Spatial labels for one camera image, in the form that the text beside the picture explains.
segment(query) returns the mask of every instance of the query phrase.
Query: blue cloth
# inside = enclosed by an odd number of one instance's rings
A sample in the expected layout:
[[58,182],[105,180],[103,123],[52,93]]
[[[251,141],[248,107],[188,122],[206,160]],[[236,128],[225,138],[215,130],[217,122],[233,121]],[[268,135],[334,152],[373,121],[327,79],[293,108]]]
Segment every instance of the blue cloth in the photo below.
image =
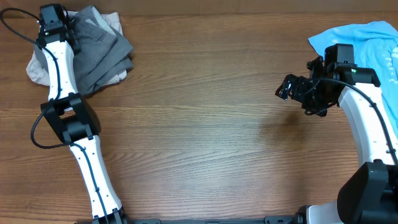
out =
[[335,27],[309,38],[315,51],[325,57],[325,49],[335,44],[352,44],[359,67],[373,68],[381,82],[383,105],[398,136],[398,32],[387,22]]

